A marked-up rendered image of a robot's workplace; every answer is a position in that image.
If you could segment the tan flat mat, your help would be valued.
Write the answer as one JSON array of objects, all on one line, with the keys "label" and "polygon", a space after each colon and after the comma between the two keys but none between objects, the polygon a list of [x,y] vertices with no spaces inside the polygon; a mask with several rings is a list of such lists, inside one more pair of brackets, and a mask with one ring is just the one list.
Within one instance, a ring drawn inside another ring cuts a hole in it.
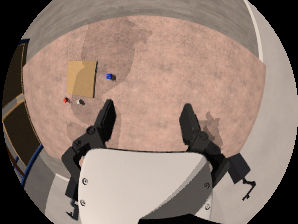
[{"label": "tan flat mat", "polygon": [[97,61],[68,61],[67,94],[93,98]]}]

